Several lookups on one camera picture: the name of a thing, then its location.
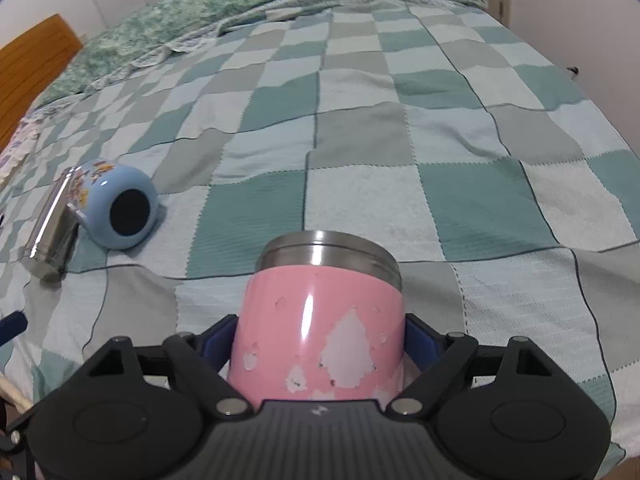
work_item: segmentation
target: orange wood panel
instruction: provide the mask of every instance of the orange wood panel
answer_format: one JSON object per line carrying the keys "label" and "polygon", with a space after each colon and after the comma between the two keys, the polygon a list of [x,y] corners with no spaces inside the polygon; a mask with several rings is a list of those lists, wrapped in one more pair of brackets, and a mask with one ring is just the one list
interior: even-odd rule
{"label": "orange wood panel", "polygon": [[55,14],[0,49],[0,150],[33,100],[81,48],[65,20]]}

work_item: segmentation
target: plaid fabric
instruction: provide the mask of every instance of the plaid fabric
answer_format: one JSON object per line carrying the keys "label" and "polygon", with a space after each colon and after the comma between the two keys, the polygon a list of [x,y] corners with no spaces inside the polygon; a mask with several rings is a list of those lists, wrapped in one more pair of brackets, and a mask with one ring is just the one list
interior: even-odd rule
{"label": "plaid fabric", "polygon": [[[15,260],[47,186],[97,156],[153,178],[162,222],[126,252],[81,232],[60,288],[30,280]],[[601,473],[640,454],[640,162],[477,9],[238,27],[53,118],[2,200],[2,312],[30,324],[0,364],[36,400],[110,336],[156,344],[237,313],[265,243],[331,229],[386,247],[436,329],[535,339],[613,421]]]}

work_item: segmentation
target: bedsheet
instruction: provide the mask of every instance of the bedsheet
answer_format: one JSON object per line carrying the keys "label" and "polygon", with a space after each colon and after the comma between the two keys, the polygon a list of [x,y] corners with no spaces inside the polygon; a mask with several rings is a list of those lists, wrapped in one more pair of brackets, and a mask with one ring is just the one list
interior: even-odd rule
{"label": "bedsheet", "polygon": [[[103,157],[152,177],[148,240],[80,231],[59,286],[16,261],[47,186]],[[533,338],[640,454],[640,162],[566,75],[479,9],[371,0],[281,8],[78,98],[0,195],[0,348],[34,400],[108,338],[157,344],[238,312],[256,257],[300,229],[400,262],[406,309],[482,344]]]}

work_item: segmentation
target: light blue mug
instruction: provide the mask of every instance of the light blue mug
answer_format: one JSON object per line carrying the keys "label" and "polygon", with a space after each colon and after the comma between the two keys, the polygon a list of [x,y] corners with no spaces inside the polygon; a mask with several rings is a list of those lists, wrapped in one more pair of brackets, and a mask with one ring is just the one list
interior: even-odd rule
{"label": "light blue mug", "polygon": [[146,174],[103,158],[74,173],[67,206],[98,245],[127,249],[150,233],[158,217],[158,193]]}

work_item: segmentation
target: pink cup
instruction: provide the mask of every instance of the pink cup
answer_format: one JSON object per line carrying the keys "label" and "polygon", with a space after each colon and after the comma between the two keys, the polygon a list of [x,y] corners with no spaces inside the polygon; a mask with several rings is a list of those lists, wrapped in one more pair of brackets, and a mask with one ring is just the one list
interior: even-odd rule
{"label": "pink cup", "polygon": [[228,380],[265,399],[375,398],[402,389],[398,263],[379,245],[331,231],[272,240],[248,283]]}

